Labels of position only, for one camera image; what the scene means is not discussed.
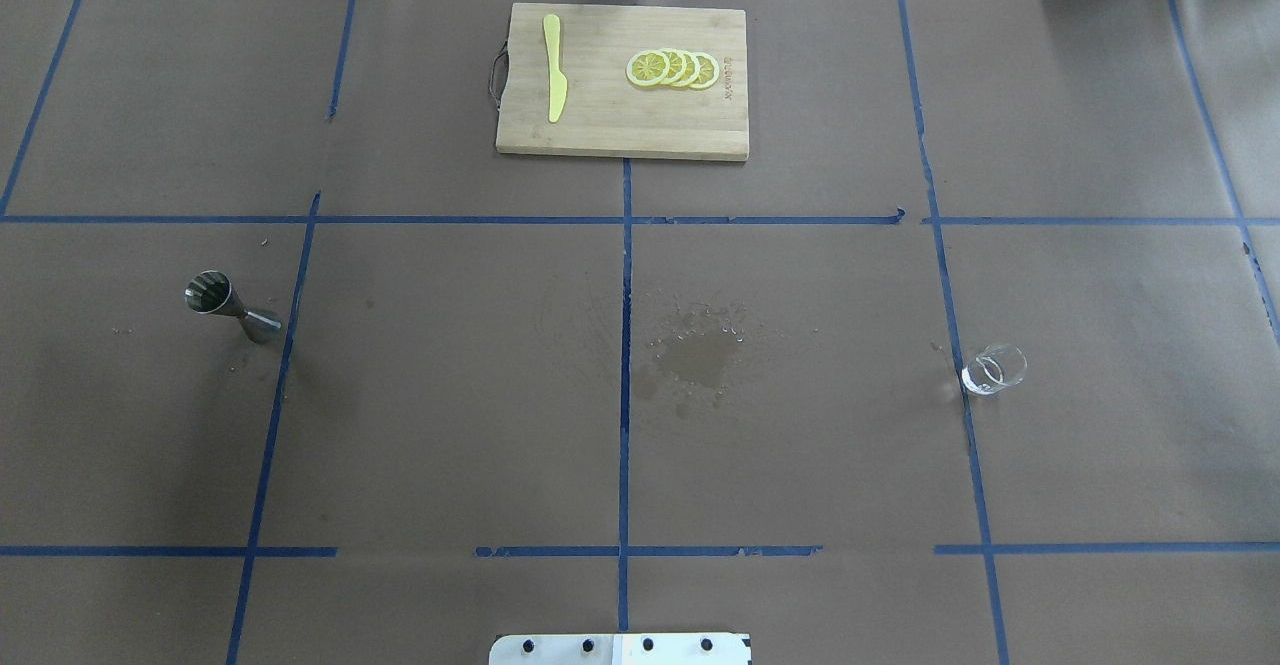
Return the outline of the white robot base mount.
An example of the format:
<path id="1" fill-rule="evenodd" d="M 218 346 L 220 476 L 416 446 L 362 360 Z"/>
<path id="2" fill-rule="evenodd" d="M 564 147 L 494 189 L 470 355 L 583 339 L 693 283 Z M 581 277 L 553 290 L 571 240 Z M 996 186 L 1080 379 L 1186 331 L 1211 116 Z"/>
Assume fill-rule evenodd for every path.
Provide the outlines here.
<path id="1" fill-rule="evenodd" d="M 512 634 L 492 645 L 489 664 L 751 664 L 748 634 L 650 632 Z"/>

